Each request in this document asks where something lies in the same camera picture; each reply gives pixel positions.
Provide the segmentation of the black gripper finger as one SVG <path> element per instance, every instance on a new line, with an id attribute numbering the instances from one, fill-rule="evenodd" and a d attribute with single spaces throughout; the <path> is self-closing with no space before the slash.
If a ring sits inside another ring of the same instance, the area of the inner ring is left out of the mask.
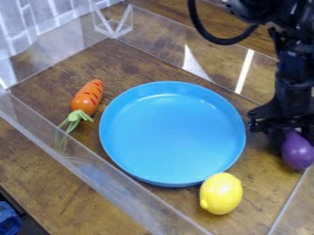
<path id="1" fill-rule="evenodd" d="M 307 141 L 314 146 L 314 123 L 309 123 L 306 127 Z"/>
<path id="2" fill-rule="evenodd" d="M 281 148 L 285 141 L 286 131 L 282 129 L 271 129 L 269 132 L 269 146 L 273 154 L 281 154 Z"/>

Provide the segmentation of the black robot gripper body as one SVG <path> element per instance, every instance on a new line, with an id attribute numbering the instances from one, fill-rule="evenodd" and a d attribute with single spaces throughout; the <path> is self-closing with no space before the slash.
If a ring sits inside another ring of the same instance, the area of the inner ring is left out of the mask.
<path id="1" fill-rule="evenodd" d="M 247 128 L 251 132 L 270 134 L 273 131 L 301 129 L 303 133 L 314 128 L 314 104 L 301 113 L 285 114 L 277 102 L 258 106 L 247 112 Z"/>

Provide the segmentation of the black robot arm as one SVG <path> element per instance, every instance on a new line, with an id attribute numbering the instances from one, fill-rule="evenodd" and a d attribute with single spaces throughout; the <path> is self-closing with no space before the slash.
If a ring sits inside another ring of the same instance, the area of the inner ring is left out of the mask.
<path id="1" fill-rule="evenodd" d="M 274 151 L 281 151 L 291 129 L 299 129 L 314 144 L 314 0 L 226 0 L 224 4 L 244 22 L 269 27 L 275 44 L 275 94 L 248 111 L 248 130 L 267 135 Z"/>

